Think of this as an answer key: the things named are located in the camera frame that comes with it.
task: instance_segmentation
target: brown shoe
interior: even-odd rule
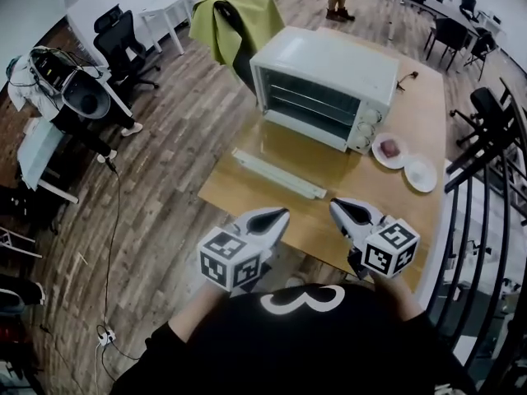
[[[350,15],[347,12],[346,7],[343,7],[342,9],[338,9],[336,12],[337,12],[337,16],[342,17],[346,21],[355,21],[355,16]]]
[[[330,21],[337,21],[337,22],[345,22],[346,21],[346,19],[344,19],[343,17],[340,17],[337,14],[336,10],[329,10],[329,9],[328,9],[328,13],[326,14],[326,19],[329,19]]]

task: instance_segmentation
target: white number 3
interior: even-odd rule
[[[279,306],[273,304],[273,295],[267,294],[260,299],[260,302],[262,303],[263,308],[272,314],[289,314],[290,312],[293,312],[298,309],[303,304],[307,304],[317,312],[324,313],[329,312],[330,310],[333,310],[338,307],[338,305],[342,303],[342,301],[344,300],[344,296],[346,295],[346,291],[344,291],[341,286],[323,286],[321,288],[330,288],[331,290],[335,291],[335,296],[333,297],[333,299],[330,301],[318,301],[310,297],[308,294],[304,293],[296,300],[293,300],[291,303]]]

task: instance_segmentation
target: plate with meat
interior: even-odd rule
[[[399,170],[408,155],[406,143],[393,133],[379,133],[371,146],[373,155],[384,167]]]

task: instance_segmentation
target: black shirt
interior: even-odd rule
[[[347,393],[476,393],[425,314],[401,322],[375,292],[309,285],[219,304],[183,343],[168,324],[114,384],[118,393],[281,388]]]

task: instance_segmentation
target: green cloth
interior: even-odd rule
[[[232,67],[241,37],[214,8],[217,1],[229,2],[238,11],[255,52],[284,28],[274,0],[198,0],[189,36],[208,45],[212,57],[220,64]]]

